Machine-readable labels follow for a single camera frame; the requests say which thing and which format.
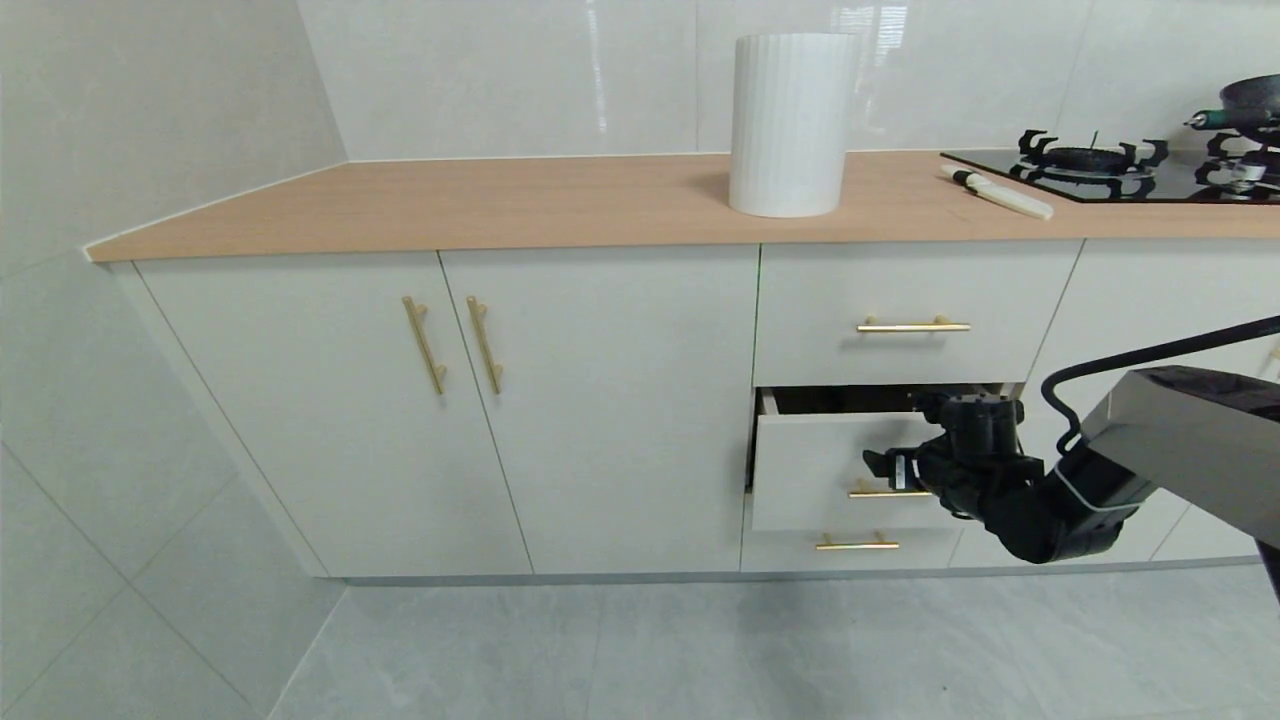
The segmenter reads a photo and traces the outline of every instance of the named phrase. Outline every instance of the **gray tile floor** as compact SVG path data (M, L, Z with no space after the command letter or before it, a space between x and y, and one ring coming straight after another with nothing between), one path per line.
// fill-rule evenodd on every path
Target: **gray tile floor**
M1280 717L1258 565L349 588L273 720Z

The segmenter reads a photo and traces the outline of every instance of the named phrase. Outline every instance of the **black glass cooktop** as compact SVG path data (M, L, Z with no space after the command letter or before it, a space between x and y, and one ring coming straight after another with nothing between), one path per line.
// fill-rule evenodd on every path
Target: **black glass cooktop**
M1280 150L1258 149L1234 133L1174 151L1161 141L1089 149L1053 146L1056 140L1027 131L1018 150L942 156L1078 202L1280 204Z

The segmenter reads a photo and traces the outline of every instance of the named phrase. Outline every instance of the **ribbed white vase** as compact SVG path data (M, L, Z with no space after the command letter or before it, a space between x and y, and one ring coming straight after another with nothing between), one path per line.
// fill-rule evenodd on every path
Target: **ribbed white vase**
M730 206L803 218L840 205L856 68L854 35L739 38Z

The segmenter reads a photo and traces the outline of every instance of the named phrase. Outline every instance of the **wooden countertop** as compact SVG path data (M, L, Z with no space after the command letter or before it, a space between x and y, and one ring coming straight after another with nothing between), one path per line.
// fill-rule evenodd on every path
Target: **wooden countertop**
M352 163L87 249L93 261L488 247L1280 238L1280 206L1048 201L1036 220L941 177L937 152L854 152L835 213L765 219L727 205L727 155Z

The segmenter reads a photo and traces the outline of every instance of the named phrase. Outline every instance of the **brass bar handle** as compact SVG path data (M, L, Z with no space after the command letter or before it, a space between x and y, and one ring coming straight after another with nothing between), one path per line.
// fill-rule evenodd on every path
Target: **brass bar handle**
M876 489L867 478L858 478L856 489L849 491L850 500L863 500L865 497L927 497L933 495L928 491L891 491Z
M867 322L858 325L860 333L966 333L969 323L952 323L946 315L933 318L932 323L905 323L896 325L882 325L876 322L874 315L868 315Z
M413 299L407 295L401 297L401 301L404 302L404 313L408 314L408 324L413 328L413 337L417 338L417 350L422 354L422 361L426 363L426 372L431 375L435 395L444 395L444 373L448 368L435 364L435 356L431 355L431 346L426 342L426 332L422 329L426 305L413 302Z
M897 550L901 544L884 539L884 533L876 530L876 542L835 542L829 533L822 534L822 542L814 550Z
M476 331L476 341L480 342L480 355L484 356L485 368L489 369L489 384L493 386L494 395L502 395L502 365L493 361L493 350L489 348L489 333L484 329L484 316L489 311L488 305L481 305L476 296L467 296L467 309L471 310L471 327Z

